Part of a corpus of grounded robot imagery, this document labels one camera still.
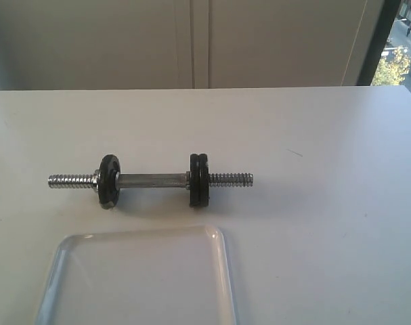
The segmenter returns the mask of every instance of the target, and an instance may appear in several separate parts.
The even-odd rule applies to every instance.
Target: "clear glass plate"
[[[35,321],[235,323],[225,244],[211,226],[66,238]]]

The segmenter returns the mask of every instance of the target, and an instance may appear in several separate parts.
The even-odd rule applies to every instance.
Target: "white wall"
[[[0,89],[354,85],[383,0],[2,0]]]

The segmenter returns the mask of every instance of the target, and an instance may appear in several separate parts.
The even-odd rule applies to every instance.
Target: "white table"
[[[107,153],[131,173],[254,174],[248,189],[51,190]],[[411,324],[411,95],[403,87],[0,92],[0,324],[31,324],[67,235],[211,224],[240,324]]]

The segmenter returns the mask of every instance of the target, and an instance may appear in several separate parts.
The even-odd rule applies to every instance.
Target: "black weight plate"
[[[199,200],[202,207],[209,203],[209,170],[206,154],[199,155]]]
[[[103,209],[113,208],[119,198],[116,189],[116,173],[121,172],[118,158],[113,154],[106,155],[100,164],[100,177],[98,179],[98,198]]]
[[[199,156],[190,155],[190,206],[200,206]]]

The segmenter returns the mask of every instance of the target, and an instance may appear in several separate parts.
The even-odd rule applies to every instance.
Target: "tree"
[[[404,52],[403,47],[393,51],[392,59],[387,61],[382,57],[376,67],[372,86],[400,85],[410,69],[410,57]]]

